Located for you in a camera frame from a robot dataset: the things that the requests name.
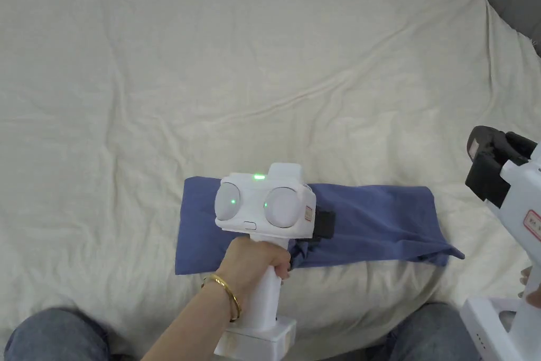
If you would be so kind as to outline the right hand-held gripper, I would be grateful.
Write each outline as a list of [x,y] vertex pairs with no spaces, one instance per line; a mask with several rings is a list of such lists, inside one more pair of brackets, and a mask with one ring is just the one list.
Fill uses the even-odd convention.
[[473,297],[461,318],[480,360],[540,360],[540,308],[528,296],[540,287],[540,144],[514,132],[476,126],[465,185],[525,250],[532,268],[523,297]]

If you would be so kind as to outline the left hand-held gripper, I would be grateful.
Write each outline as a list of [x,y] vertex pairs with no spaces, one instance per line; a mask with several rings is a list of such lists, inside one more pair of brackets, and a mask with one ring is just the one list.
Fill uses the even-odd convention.
[[[335,213],[317,207],[299,164],[273,163],[266,174],[229,174],[220,182],[214,209],[222,230],[282,248],[291,240],[318,243],[334,235]],[[269,268],[215,354],[234,360],[282,360],[295,342],[296,321],[277,315],[280,290],[281,281]]]

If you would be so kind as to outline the person's left hand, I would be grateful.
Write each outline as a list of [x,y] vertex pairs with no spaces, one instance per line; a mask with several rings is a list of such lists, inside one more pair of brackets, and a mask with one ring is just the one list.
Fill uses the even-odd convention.
[[235,238],[229,245],[215,275],[220,277],[243,306],[266,271],[272,269],[279,280],[290,276],[289,252],[270,242],[248,237]]

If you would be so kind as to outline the person's right hand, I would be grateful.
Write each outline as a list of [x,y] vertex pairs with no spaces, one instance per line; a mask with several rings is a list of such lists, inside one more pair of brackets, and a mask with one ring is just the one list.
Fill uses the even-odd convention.
[[[520,283],[523,285],[523,286],[526,286],[527,283],[528,283],[528,280],[529,280],[529,276],[531,274],[531,270],[532,270],[532,267],[529,266],[525,269],[523,269],[521,271],[521,277],[520,277]],[[532,306],[535,306],[535,307],[539,307],[538,305],[538,289],[532,291],[530,294],[528,294],[526,296],[526,301],[532,305]]]

